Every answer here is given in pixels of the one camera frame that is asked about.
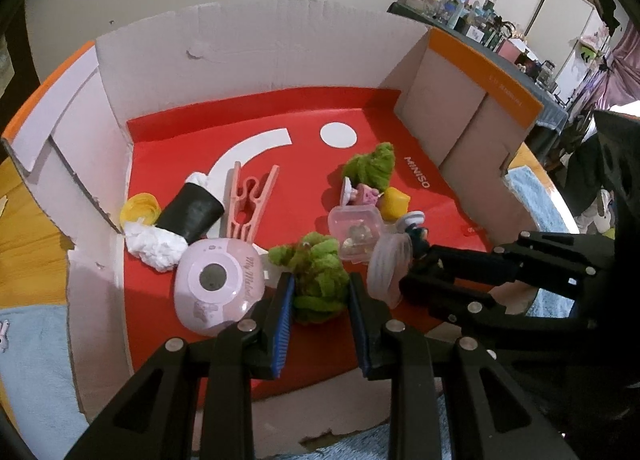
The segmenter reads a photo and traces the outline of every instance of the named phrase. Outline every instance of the gray tablecloth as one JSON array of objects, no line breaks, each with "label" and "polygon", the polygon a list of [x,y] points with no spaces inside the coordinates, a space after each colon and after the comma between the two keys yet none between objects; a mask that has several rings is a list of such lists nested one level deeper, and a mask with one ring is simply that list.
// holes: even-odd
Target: gray tablecloth
[{"label": "gray tablecloth", "polygon": [[493,50],[487,49],[468,36],[464,36],[458,31],[454,31],[453,29],[448,28],[446,25],[443,25],[432,18],[427,18],[404,4],[394,2],[389,6],[388,12],[395,15],[404,16],[406,18],[411,18],[413,20],[417,20],[433,27],[437,27],[443,31],[446,31],[452,36],[455,36],[462,42],[465,42],[475,51],[479,52],[488,60],[491,60],[492,63],[495,63],[495,65],[503,69],[507,74],[509,74],[509,76],[523,85],[543,104],[544,110],[540,113],[538,119],[536,119],[536,124],[538,126],[543,126],[545,128],[549,128],[550,130],[555,130],[558,133],[562,132],[564,125],[569,119],[569,114],[558,103],[556,103],[556,101],[553,99],[553,96],[537,86],[529,76],[526,76],[526,74],[521,72],[517,66],[513,65],[513,63],[508,62],[503,57],[496,54]]}]

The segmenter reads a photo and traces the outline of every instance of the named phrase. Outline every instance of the white curved stripe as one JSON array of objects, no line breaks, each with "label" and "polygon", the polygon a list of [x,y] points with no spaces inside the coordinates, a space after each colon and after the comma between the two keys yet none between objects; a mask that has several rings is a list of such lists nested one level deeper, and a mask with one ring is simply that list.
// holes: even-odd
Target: white curved stripe
[{"label": "white curved stripe", "polygon": [[[233,174],[234,164],[239,161],[244,166],[254,157],[271,148],[278,148],[291,144],[289,130],[277,128],[268,132],[257,133],[237,145],[229,148],[211,168],[207,176],[207,191],[216,197],[225,206],[225,213],[229,209],[228,199],[230,180]],[[218,220],[207,232],[209,238],[224,237],[226,232],[226,216]]]}]

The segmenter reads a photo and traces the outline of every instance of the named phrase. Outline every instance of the green toy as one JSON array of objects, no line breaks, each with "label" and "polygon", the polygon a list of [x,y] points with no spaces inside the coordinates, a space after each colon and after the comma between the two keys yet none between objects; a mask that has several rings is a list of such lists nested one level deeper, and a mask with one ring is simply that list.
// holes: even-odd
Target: green toy
[{"label": "green toy", "polygon": [[299,323],[323,323],[346,309],[349,275],[335,238],[309,233],[298,243],[269,249],[269,260],[296,278],[293,307]]},{"label": "green toy", "polygon": [[380,143],[371,153],[354,155],[342,167],[342,177],[348,177],[351,185],[366,184],[378,191],[389,187],[389,180],[396,165],[394,146]]}]

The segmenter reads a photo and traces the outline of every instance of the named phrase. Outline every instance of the clear plastic container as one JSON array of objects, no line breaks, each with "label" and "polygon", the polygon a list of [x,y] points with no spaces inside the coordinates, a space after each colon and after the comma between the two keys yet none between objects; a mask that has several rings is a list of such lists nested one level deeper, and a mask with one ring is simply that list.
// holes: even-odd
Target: clear plastic container
[{"label": "clear plastic container", "polygon": [[340,243],[338,256],[352,263],[369,262],[385,231],[380,211],[372,205],[345,205],[331,209],[329,233]]}]

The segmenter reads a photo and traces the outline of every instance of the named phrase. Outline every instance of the black cylinder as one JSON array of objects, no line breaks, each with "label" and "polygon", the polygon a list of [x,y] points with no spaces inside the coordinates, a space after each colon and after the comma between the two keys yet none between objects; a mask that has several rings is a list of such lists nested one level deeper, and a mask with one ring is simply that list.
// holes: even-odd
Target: black cylinder
[{"label": "black cylinder", "polygon": [[206,189],[186,182],[165,207],[156,227],[180,235],[189,245],[199,240],[225,214],[220,201]]}]

